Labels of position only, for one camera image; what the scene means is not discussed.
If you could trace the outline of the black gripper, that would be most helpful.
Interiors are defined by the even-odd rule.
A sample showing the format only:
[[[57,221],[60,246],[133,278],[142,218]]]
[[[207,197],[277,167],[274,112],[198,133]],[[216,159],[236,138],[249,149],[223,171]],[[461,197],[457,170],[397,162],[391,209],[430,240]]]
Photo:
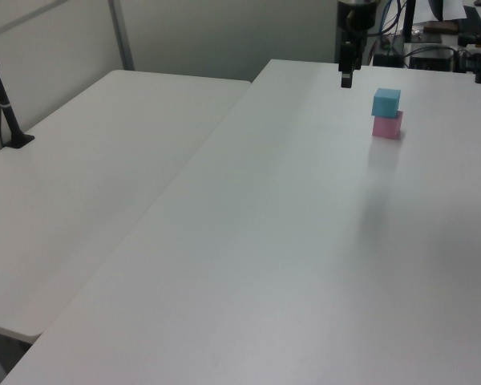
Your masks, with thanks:
[[[337,1],[337,26],[346,34],[346,40],[356,40],[354,44],[343,42],[340,47],[338,70],[341,72],[341,87],[351,88],[353,70],[362,65],[362,41],[367,31],[375,24],[379,1],[352,0]]]

